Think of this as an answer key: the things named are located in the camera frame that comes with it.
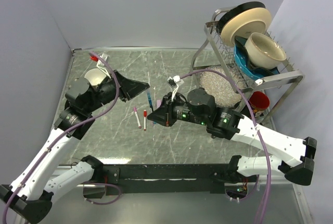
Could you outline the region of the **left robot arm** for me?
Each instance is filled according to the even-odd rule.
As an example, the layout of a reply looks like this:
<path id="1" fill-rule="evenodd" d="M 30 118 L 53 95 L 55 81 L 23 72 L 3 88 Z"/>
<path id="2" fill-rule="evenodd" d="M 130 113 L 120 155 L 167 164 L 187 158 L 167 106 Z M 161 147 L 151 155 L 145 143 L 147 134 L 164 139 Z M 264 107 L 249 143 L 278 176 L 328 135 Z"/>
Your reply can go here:
<path id="1" fill-rule="evenodd" d="M 127 102 L 150 85 L 125 78 L 105 76 L 98 85 L 77 78 L 65 93 L 65 109 L 51 130 L 46 143 L 25 171 L 11 184 L 1 185 L 1 200 L 29 223 L 39 223 L 53 203 L 84 182 L 104 180 L 104 165 L 97 158 L 83 157 L 73 168 L 52 178 L 66 153 L 76 146 L 95 121 L 92 113 L 117 99 Z"/>

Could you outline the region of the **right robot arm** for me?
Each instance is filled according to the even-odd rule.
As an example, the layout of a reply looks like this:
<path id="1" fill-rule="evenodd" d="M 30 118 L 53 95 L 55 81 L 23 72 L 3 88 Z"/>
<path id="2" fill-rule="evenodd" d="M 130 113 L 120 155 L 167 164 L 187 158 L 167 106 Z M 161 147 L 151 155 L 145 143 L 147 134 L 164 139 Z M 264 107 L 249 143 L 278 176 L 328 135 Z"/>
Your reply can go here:
<path id="1" fill-rule="evenodd" d="M 261 157 L 234 155 L 223 175 L 232 182 L 254 175 L 284 176 L 303 186 L 312 182 L 316 139 L 293 138 L 254 123 L 231 108 L 218 107 L 215 98 L 203 88 L 190 91 L 187 97 L 168 93 L 147 118 L 164 127 L 171 127 L 178 120 L 202 125 L 213 138 L 245 143 L 265 152 Z"/>

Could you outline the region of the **blue pen refill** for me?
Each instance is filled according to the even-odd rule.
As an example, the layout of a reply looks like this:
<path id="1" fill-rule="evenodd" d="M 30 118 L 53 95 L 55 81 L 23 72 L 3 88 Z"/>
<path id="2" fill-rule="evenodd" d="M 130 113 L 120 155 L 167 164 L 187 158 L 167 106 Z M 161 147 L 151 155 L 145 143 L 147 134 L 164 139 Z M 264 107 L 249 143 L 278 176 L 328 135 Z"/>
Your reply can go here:
<path id="1" fill-rule="evenodd" d="M 151 99 L 151 95 L 150 92 L 147 92 L 147 98 L 148 98 L 148 103 L 149 103 L 149 107 L 151 109 L 151 112 L 153 113 L 154 109 L 153 109 L 153 103 L 152 103 L 152 99 Z M 151 122 L 152 126 L 154 126 L 156 123 L 154 121 Z"/>

